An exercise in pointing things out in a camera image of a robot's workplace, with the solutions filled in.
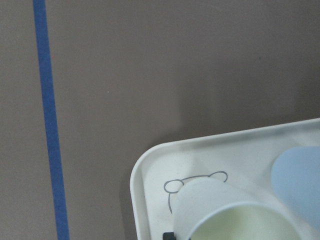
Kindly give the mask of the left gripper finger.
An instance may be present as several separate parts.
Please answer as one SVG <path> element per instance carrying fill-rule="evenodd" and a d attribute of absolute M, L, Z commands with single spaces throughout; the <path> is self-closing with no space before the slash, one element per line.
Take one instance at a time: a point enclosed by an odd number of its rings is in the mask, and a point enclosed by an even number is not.
<path fill-rule="evenodd" d="M 175 240 L 175 234 L 174 232 L 164 232 L 162 234 L 163 240 Z"/>

